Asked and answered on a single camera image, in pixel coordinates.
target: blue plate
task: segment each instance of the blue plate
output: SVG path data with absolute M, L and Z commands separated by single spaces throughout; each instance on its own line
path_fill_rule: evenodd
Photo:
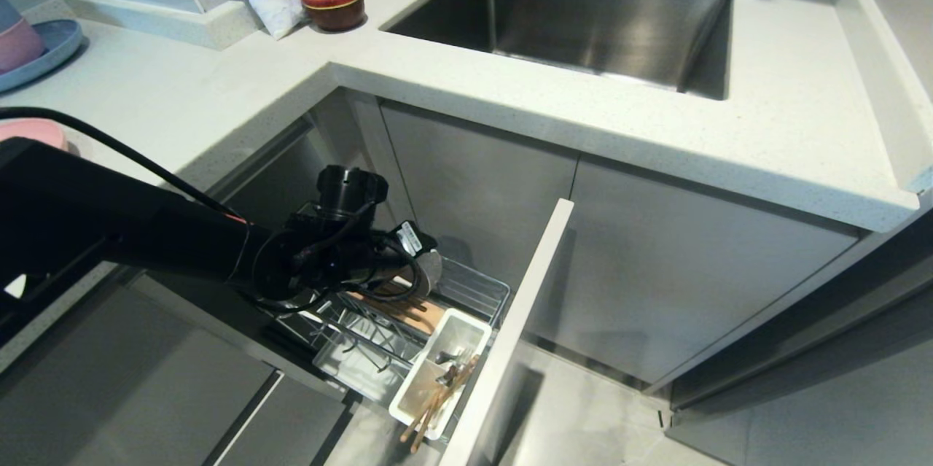
M 46 74 L 70 58 L 81 45 L 81 25 L 77 21 L 46 21 L 33 25 L 46 44 L 44 54 L 26 65 L 0 74 L 0 93 Z

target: white countertop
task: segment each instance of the white countertop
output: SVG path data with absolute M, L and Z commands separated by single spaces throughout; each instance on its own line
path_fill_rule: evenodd
M 83 21 L 84 55 L 0 104 L 80 117 L 203 189 L 344 86 L 869 230 L 918 208 L 830 0 L 734 0 L 726 101 L 387 34 L 416 0 L 366 1 L 369 21 L 350 33 L 255 33 L 223 51 Z

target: stainless steel sink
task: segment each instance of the stainless steel sink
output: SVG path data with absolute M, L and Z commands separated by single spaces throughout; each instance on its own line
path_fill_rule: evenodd
M 732 0 L 425 0 L 393 34 L 723 100 Z

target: floor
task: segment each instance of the floor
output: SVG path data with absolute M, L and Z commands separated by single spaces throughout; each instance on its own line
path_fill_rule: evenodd
M 664 437 L 662 400 L 597 376 L 531 344 L 517 351 L 529 387 L 519 400 L 510 445 L 494 466 L 723 466 Z M 434 466 L 440 452 L 410 455 L 402 427 L 377 408 L 359 406 L 326 466 Z

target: pink cup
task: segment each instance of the pink cup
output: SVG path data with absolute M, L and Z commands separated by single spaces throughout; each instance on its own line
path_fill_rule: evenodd
M 26 65 L 46 50 L 42 38 L 26 20 L 0 34 L 0 74 Z

